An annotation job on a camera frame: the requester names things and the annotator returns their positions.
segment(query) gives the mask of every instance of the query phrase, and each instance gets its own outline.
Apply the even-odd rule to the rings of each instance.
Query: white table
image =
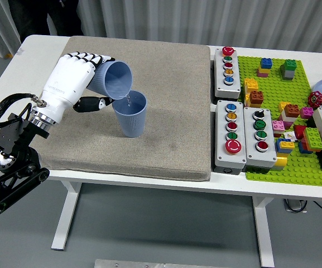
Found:
[[[13,93],[40,95],[68,39],[68,37],[58,36],[28,37],[0,78],[0,101]],[[215,46],[210,47],[211,60],[214,59],[216,48]],[[236,50],[240,56],[301,60],[311,87],[322,80],[322,54],[320,53],[246,48],[236,48]],[[2,120],[7,119],[11,112],[19,113],[27,102],[28,100],[24,100],[12,105]],[[214,112],[215,106],[211,105],[210,110]],[[247,195],[253,197],[258,244],[263,267],[274,267],[266,205],[273,198],[322,200],[322,187],[320,186],[250,181],[246,179],[244,173],[238,176],[212,173],[210,181],[189,182],[51,170],[49,179],[60,180],[68,189],[52,243],[53,249],[64,249],[82,183]]]

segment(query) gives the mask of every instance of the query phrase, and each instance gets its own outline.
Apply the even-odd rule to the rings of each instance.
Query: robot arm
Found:
[[[48,130],[60,123],[67,108],[91,112],[113,102],[109,98],[81,96],[96,68],[114,60],[90,53],[66,54],[57,62],[40,98],[18,93],[1,101],[0,119],[8,107],[20,99],[31,98],[36,105],[32,108],[29,103],[19,115],[11,113],[7,121],[0,122],[0,172],[3,173],[0,176],[0,214],[49,176],[49,170],[40,165],[38,153],[29,147],[36,135],[47,138]]]

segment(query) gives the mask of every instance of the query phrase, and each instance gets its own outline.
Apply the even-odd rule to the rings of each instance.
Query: blue plastic cup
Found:
[[[132,72],[123,61],[107,61],[95,70],[88,89],[118,100],[124,98],[132,86]]]
[[[125,136],[136,138],[142,135],[146,123],[147,99],[145,95],[131,90],[129,98],[115,100],[112,107]]]

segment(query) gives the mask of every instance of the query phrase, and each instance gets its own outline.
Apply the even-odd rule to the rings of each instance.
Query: table leg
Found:
[[[66,195],[63,211],[61,212],[58,227],[56,228],[54,240],[51,245],[53,250],[64,250],[81,188],[81,183],[73,183],[69,181],[61,182],[67,188],[68,194]]]
[[[261,267],[274,267],[275,264],[273,262],[270,232],[268,230],[266,216],[266,205],[270,203],[273,198],[253,197],[252,200],[255,213]]]

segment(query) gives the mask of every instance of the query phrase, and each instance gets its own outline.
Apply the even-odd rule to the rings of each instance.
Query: red button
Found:
[[[267,149],[268,149],[268,144],[266,143],[266,141],[259,141],[257,144],[256,144],[256,149],[259,151],[259,152],[266,152]]]
[[[233,64],[231,64],[231,63],[224,63],[223,68],[225,70],[232,70],[233,69]]]
[[[229,122],[229,123],[227,123],[225,128],[229,132],[235,132],[238,129],[238,125],[236,123],[234,123],[234,122]]]
[[[227,149],[230,154],[237,154],[241,150],[241,144],[237,140],[228,140],[225,143],[225,149]]]
[[[234,48],[230,47],[230,46],[225,46],[223,47],[223,55],[224,56],[231,56],[234,53]]]

